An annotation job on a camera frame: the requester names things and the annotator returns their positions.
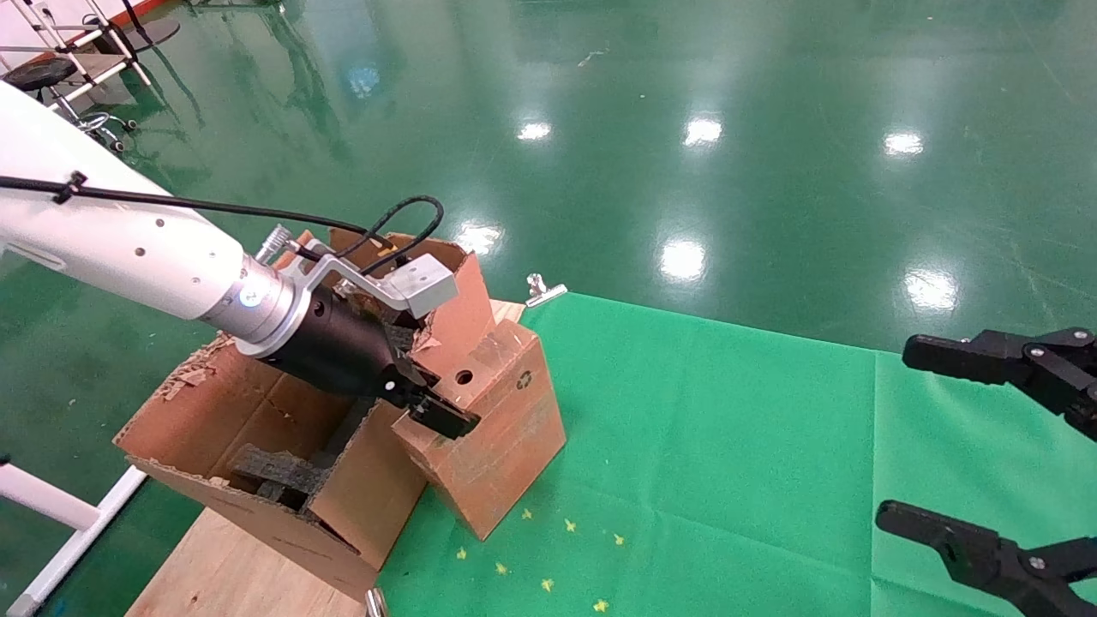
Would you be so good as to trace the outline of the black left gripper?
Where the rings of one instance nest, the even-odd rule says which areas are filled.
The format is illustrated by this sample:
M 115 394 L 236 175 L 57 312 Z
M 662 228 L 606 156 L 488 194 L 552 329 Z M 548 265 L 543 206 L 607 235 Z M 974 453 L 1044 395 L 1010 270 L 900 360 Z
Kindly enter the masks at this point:
M 464 437 L 480 423 L 479 416 L 436 393 L 440 375 L 397 355 L 381 319 L 357 313 L 326 287 L 312 292 L 297 330 L 257 359 L 325 392 L 384 399 L 448 439 Z

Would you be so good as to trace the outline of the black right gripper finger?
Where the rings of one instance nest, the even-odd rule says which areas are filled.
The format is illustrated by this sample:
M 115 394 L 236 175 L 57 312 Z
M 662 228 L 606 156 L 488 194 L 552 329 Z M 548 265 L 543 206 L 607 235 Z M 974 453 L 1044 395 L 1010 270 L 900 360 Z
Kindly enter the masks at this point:
M 881 501 L 879 530 L 932 548 L 957 584 L 1005 601 L 1024 616 L 1094 616 L 1096 606 L 1072 585 L 1096 573 L 1092 536 L 1022 549 L 988 528 L 913 506 Z
M 1000 330 L 972 339 L 909 337 L 902 363 L 983 384 L 1010 384 L 1074 430 L 1096 439 L 1094 332 L 1070 327 L 1039 336 Z

